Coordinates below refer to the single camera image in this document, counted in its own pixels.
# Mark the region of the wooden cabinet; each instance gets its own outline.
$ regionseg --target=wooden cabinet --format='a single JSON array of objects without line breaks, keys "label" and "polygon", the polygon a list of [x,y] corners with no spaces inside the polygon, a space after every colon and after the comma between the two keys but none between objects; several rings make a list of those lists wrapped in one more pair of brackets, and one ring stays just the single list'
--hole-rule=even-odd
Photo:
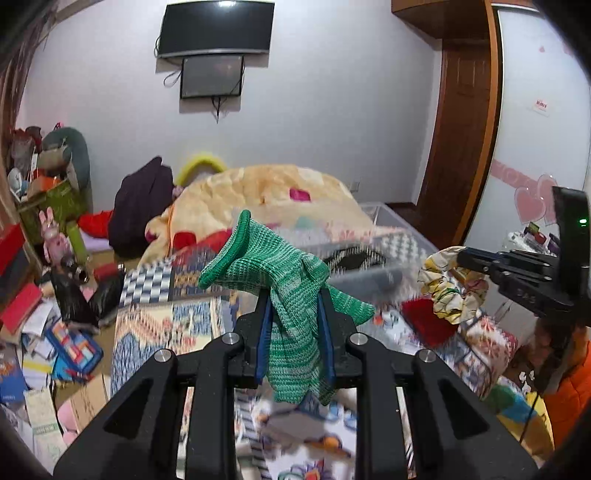
[{"label": "wooden cabinet", "polygon": [[392,13],[434,38],[488,39],[485,0],[392,0]]}]

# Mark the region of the red cloth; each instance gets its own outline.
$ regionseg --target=red cloth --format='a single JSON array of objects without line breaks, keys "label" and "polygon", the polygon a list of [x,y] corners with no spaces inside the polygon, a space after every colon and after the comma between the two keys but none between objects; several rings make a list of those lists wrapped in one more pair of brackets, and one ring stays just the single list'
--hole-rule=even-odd
[{"label": "red cloth", "polygon": [[181,250],[182,248],[195,245],[197,237],[193,232],[177,232],[173,238],[173,251]]},{"label": "red cloth", "polygon": [[78,226],[84,233],[95,238],[109,238],[109,221],[113,210],[103,210],[100,213],[85,213],[78,218]]},{"label": "red cloth", "polygon": [[433,313],[433,301],[422,297],[402,302],[402,315],[429,347],[436,347],[457,332],[457,325]]},{"label": "red cloth", "polygon": [[222,247],[224,245],[226,245],[226,242],[228,241],[228,239],[230,238],[230,235],[232,234],[232,229],[229,228],[228,230],[220,230],[218,232],[212,233],[211,235],[205,237],[203,240],[201,240],[198,244],[197,247],[202,247],[202,248],[211,248],[216,255],[218,253],[220,253],[220,250],[222,249]]}]

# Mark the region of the wooden floor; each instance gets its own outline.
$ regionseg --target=wooden floor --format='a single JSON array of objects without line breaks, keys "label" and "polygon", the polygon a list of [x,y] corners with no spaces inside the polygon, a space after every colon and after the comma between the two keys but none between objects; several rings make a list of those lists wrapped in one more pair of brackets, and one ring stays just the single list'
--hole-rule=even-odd
[{"label": "wooden floor", "polygon": [[419,217],[417,207],[414,203],[411,202],[402,202],[402,203],[387,203],[394,212],[399,214],[402,218],[404,218],[408,223],[410,223],[413,227],[417,230],[419,224]]}]

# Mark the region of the curtain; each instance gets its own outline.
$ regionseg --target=curtain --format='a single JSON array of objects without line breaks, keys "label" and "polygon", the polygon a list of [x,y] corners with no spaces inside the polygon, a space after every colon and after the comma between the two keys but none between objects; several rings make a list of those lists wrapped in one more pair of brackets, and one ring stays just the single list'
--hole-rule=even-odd
[{"label": "curtain", "polygon": [[[31,67],[33,54],[37,48],[43,27],[54,14],[46,15],[28,29],[21,48],[0,75],[0,228],[5,229],[11,223],[19,223],[20,217],[15,207],[13,196],[8,187],[7,165],[10,161],[12,131],[17,121],[22,93],[25,89],[27,74]],[[25,239],[25,253],[33,269],[41,271],[41,261],[33,246]]]}]

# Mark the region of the door frame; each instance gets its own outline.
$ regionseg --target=door frame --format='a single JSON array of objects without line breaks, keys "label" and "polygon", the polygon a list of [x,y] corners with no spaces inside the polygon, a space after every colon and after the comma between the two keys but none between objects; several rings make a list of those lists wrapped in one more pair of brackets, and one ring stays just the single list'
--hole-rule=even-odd
[{"label": "door frame", "polygon": [[[485,132],[482,143],[482,149],[478,158],[478,164],[476,167],[476,173],[474,175],[468,200],[463,208],[462,217],[456,227],[456,231],[453,235],[453,245],[461,245],[466,239],[472,219],[478,209],[478,203],[484,190],[488,171],[492,162],[492,154],[494,151],[494,145],[496,141],[496,130],[499,124],[499,113],[501,104],[501,61],[499,58],[499,47],[498,47],[498,17],[496,11],[493,9],[491,0],[481,0],[484,3],[486,9],[486,19],[488,22],[488,44],[491,53],[491,85],[489,94],[488,110],[486,113],[486,124]],[[474,43],[475,40],[451,40],[464,43]],[[441,81],[439,85],[439,99],[437,104],[437,115],[435,120],[435,128],[433,131],[433,140],[431,142],[431,150],[429,152],[429,158],[427,161],[427,168],[425,169],[423,185],[421,186],[421,192],[417,200],[417,210],[421,217],[423,211],[421,209],[422,199],[428,189],[429,171],[433,168],[433,157],[437,151],[439,142],[439,131],[441,128],[440,115],[443,109],[443,101],[446,94],[446,66],[448,59],[448,51],[445,48],[446,40],[443,40],[443,48],[441,52]]]},{"label": "door frame", "polygon": [[494,152],[494,145],[496,142],[496,130],[499,125],[499,113],[501,103],[501,62],[499,59],[499,44],[498,44],[498,16],[492,8],[491,0],[484,0],[486,8],[486,19],[488,21],[489,44],[491,46],[491,93],[488,102],[488,112],[486,114],[486,127],[484,131],[484,141],[478,159],[478,166],[476,174],[472,181],[468,201],[464,207],[464,212],[460,223],[456,228],[456,233],[453,236],[453,244],[461,245],[466,239],[472,219],[476,214],[480,197],[484,190],[488,170],[492,162],[492,154]]}]

